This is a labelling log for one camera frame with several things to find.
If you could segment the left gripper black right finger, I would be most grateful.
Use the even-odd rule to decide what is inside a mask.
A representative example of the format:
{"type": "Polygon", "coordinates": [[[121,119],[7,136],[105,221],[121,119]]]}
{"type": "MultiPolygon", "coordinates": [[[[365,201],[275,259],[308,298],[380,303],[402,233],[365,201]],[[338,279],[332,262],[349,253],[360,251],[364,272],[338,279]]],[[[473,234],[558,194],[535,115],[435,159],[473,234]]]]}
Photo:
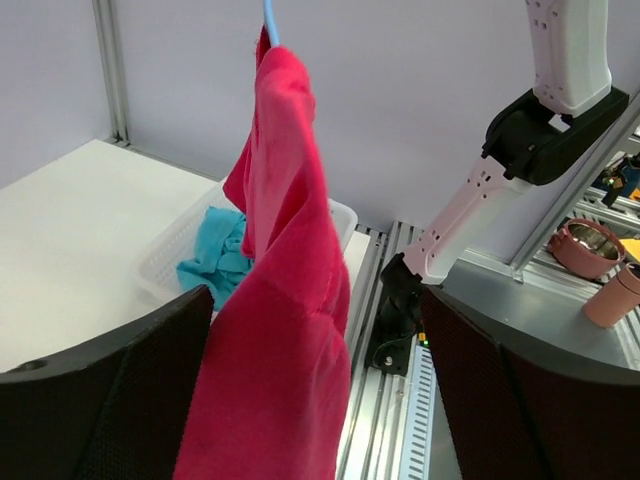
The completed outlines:
{"type": "Polygon", "coordinates": [[[422,315],[465,479],[636,479],[639,373],[428,288],[422,315]]]}

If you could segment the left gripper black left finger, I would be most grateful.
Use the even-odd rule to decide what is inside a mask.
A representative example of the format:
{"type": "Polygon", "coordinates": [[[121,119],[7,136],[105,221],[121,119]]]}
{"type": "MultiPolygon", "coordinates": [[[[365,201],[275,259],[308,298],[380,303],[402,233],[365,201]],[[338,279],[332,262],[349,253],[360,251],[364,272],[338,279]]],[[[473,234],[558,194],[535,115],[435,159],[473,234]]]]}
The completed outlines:
{"type": "Polygon", "coordinates": [[[2,478],[171,478],[212,313],[198,287],[2,373],[2,478]]]}

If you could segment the red t shirt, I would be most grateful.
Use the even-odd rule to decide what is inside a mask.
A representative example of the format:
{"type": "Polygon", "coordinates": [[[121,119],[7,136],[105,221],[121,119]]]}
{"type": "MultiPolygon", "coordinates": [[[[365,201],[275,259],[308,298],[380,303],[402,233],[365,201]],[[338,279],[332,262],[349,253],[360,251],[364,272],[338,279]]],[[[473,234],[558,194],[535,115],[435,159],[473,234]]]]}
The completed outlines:
{"type": "Polygon", "coordinates": [[[177,479],[331,479],[347,411],[350,281],[313,131],[309,74],[262,36],[255,110],[223,190],[248,276],[214,319],[177,479]]]}

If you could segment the teal t shirt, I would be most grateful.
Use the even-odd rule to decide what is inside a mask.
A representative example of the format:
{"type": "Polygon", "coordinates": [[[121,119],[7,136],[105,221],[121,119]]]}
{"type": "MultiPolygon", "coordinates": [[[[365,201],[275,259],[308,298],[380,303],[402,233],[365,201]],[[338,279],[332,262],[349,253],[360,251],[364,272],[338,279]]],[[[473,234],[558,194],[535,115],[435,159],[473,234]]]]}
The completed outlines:
{"type": "Polygon", "coordinates": [[[246,216],[209,207],[196,233],[193,255],[176,267],[183,291],[206,286],[220,311],[251,271],[254,261],[242,253],[246,216]]]}

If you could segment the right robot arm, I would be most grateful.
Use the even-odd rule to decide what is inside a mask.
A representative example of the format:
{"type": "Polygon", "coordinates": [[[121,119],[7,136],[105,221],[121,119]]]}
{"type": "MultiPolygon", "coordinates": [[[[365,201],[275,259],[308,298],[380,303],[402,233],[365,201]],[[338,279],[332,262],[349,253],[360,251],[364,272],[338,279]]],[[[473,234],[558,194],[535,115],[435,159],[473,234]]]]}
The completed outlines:
{"type": "Polygon", "coordinates": [[[563,176],[619,119],[627,93],[612,84],[605,1],[529,1],[533,87],[490,123],[464,184],[421,237],[380,274],[383,303],[365,363],[406,375],[421,332],[421,297],[439,286],[473,238],[533,186],[563,176]]]}

